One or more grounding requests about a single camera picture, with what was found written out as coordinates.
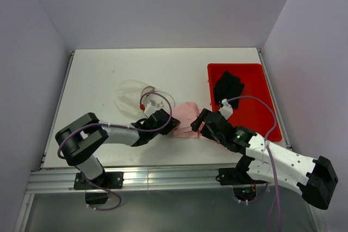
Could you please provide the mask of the pink bra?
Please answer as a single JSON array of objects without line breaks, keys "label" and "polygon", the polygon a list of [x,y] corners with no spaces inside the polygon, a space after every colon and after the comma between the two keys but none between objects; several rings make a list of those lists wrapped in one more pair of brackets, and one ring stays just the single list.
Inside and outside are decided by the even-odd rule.
[{"label": "pink bra", "polygon": [[200,133],[192,131],[191,124],[195,121],[201,110],[194,102],[185,102],[173,109],[172,116],[180,121],[180,124],[173,130],[176,138],[200,138]]}]

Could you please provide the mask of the white mesh laundry bag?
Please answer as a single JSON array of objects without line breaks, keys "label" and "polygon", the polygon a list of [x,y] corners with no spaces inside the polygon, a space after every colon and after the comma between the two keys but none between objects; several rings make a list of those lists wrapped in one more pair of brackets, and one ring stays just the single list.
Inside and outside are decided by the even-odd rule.
[{"label": "white mesh laundry bag", "polygon": [[125,80],[116,86],[114,104],[127,117],[145,118],[140,110],[140,104],[146,105],[149,101],[156,103],[157,110],[164,109],[167,113],[176,106],[174,98],[169,93],[147,83]]}]

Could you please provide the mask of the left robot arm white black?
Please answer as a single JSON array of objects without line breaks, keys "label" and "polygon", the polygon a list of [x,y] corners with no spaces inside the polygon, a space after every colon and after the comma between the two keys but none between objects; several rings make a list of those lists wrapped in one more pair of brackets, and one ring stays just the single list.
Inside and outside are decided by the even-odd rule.
[{"label": "left robot arm white black", "polygon": [[158,135],[168,135],[180,123],[163,109],[127,126],[102,122],[89,112],[56,133],[57,155],[69,166],[80,170],[89,185],[100,188],[105,184],[107,175],[94,152],[101,145],[143,146]]}]

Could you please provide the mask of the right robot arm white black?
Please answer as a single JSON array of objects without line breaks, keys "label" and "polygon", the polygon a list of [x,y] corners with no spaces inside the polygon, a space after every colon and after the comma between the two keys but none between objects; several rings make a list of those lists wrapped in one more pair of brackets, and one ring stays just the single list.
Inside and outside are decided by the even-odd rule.
[{"label": "right robot arm white black", "polygon": [[203,109],[191,128],[242,157],[235,167],[221,168],[221,185],[270,183],[298,193],[308,204],[326,210],[338,183],[331,161],[303,156],[265,140],[245,127],[232,126],[220,112]]}]

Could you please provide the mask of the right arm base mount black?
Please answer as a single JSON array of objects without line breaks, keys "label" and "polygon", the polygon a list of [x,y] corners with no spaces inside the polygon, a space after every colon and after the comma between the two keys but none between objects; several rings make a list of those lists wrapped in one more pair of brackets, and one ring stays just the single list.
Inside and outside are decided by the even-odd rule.
[{"label": "right arm base mount black", "polygon": [[215,180],[221,186],[246,184],[245,177],[236,168],[219,168]]}]

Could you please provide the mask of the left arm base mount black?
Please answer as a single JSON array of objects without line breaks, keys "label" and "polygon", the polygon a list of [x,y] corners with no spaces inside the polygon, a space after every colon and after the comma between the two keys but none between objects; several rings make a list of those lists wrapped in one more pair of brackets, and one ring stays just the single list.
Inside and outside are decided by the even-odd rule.
[{"label": "left arm base mount black", "polygon": [[92,190],[102,187],[104,189],[121,189],[123,185],[123,172],[105,172],[90,182],[97,185],[91,185],[86,181],[81,173],[77,173],[73,185],[74,190]]}]

